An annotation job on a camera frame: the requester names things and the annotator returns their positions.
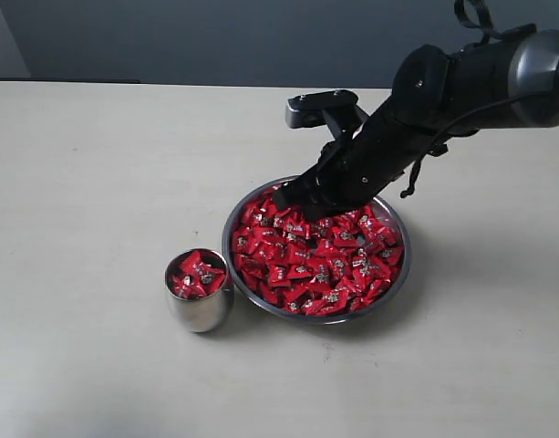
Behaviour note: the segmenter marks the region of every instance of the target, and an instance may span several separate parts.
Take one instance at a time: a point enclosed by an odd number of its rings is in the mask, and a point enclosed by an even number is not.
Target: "table surface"
[[[559,437],[559,128],[452,141],[382,193],[414,262],[374,314],[171,317],[168,262],[329,140],[285,126],[300,92],[0,83],[0,438]]]

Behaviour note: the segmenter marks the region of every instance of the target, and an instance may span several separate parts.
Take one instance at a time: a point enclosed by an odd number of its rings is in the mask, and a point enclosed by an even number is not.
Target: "bowl rim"
[[[321,325],[338,324],[341,322],[349,321],[350,319],[360,318],[370,313],[374,309],[384,305],[389,300],[391,300],[395,295],[397,295],[397,293],[405,283],[407,276],[409,275],[410,264],[411,264],[411,246],[409,240],[409,232],[407,231],[406,226],[401,221],[399,215],[397,214],[397,212],[393,210],[393,208],[387,202],[385,202],[379,196],[375,196],[373,201],[380,204],[380,206],[387,212],[387,214],[389,214],[390,217],[392,217],[392,219],[395,221],[397,227],[399,228],[400,235],[402,237],[405,249],[403,252],[403,262],[402,262],[402,268],[400,269],[399,278],[397,278],[397,281],[395,281],[395,283],[390,287],[389,290],[387,290],[384,294],[378,297],[375,300],[375,302],[372,303],[370,306],[367,306],[356,312],[346,313],[344,315],[335,315],[330,317],[310,317],[308,315],[298,315],[298,314],[287,312],[282,308],[277,308],[274,305],[266,302],[264,299],[256,295],[251,289],[249,289],[247,285],[242,281],[242,279],[239,277],[237,270],[234,267],[233,253],[231,251],[233,225],[235,221],[238,220],[239,213],[242,211],[244,205],[248,201],[250,201],[254,196],[256,196],[258,193],[274,185],[292,181],[295,178],[296,176],[278,178],[260,187],[257,187],[256,189],[246,194],[245,197],[241,199],[241,201],[233,208],[230,215],[228,216],[228,219],[226,220],[226,224],[224,225],[223,228],[223,241],[222,241],[223,258],[227,262],[228,271],[231,273],[231,277],[233,279],[233,283],[235,287],[238,288],[243,295],[249,298],[249,300],[251,300],[259,308],[262,308],[280,318],[285,318],[285,319],[289,319],[296,322],[302,322],[306,324],[321,324]]]

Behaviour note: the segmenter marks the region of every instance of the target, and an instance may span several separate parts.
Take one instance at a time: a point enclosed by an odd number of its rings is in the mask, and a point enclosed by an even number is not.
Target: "strap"
[[[468,2],[476,11],[479,23],[474,23],[468,17],[468,13],[465,11],[465,2]],[[483,33],[483,38],[480,41],[480,45],[486,45],[490,42],[490,38],[503,39],[503,34],[496,31],[494,28],[494,23],[492,22],[492,16],[488,10],[488,6],[483,0],[455,0],[453,4],[453,11],[455,16],[460,20],[460,24],[469,29],[480,29]]]

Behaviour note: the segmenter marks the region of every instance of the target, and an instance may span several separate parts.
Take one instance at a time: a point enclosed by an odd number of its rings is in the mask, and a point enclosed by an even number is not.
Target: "metal bowl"
[[[303,322],[306,324],[337,324],[340,322],[348,321],[350,319],[359,318],[366,315],[367,313],[372,312],[375,308],[382,306],[391,298],[393,298],[395,295],[397,295],[399,290],[402,288],[403,283],[405,283],[405,280],[407,279],[407,275],[409,274],[410,258],[411,258],[409,234],[407,233],[407,229],[405,228],[405,225],[402,223],[402,221],[400,220],[399,216],[395,213],[395,211],[390,207],[390,205],[385,203],[378,196],[375,197],[374,200],[370,202],[370,204],[372,205],[372,208],[375,211],[375,214],[377,215],[380,222],[386,224],[391,228],[396,228],[397,230],[399,230],[403,240],[403,244],[405,246],[405,251],[403,253],[403,258],[401,261],[399,278],[390,287],[388,291],[386,291],[379,298],[377,298],[377,300],[374,303],[372,303],[370,306],[356,312],[346,313],[344,315],[330,316],[330,317],[310,317],[307,315],[296,315],[293,313],[289,313],[283,310],[282,308],[277,308],[274,305],[267,303],[265,300],[263,300],[261,297],[256,295],[251,289],[249,289],[246,286],[246,284],[242,281],[238,271],[234,267],[234,257],[231,251],[231,247],[232,247],[231,241],[233,238],[233,232],[239,225],[239,220],[243,208],[248,202],[253,200],[256,196],[258,196],[266,189],[279,183],[286,183],[288,181],[293,180],[294,178],[295,178],[294,176],[281,178],[275,181],[271,181],[270,183],[262,185],[258,189],[253,190],[252,192],[247,194],[236,205],[236,207],[234,207],[233,211],[231,212],[231,215],[226,221],[226,225],[224,226],[224,230],[223,230],[223,256],[228,261],[228,267],[231,272],[231,276],[233,278],[234,287],[238,289],[240,292],[242,292],[243,294],[245,294],[251,301],[253,301],[260,308],[263,308],[266,311],[271,312],[278,317],[289,319],[290,321]]]

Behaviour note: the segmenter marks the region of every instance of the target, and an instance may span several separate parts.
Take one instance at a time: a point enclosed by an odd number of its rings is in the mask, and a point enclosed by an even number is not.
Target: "pile of candy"
[[[212,295],[221,287],[226,278],[223,269],[217,269],[202,261],[198,251],[182,260],[179,272],[169,278],[176,297],[201,299]]]
[[[265,191],[248,203],[233,233],[234,266],[244,283],[290,313],[333,316],[372,304],[399,276],[399,230],[372,208],[308,223],[295,208],[277,210]]]

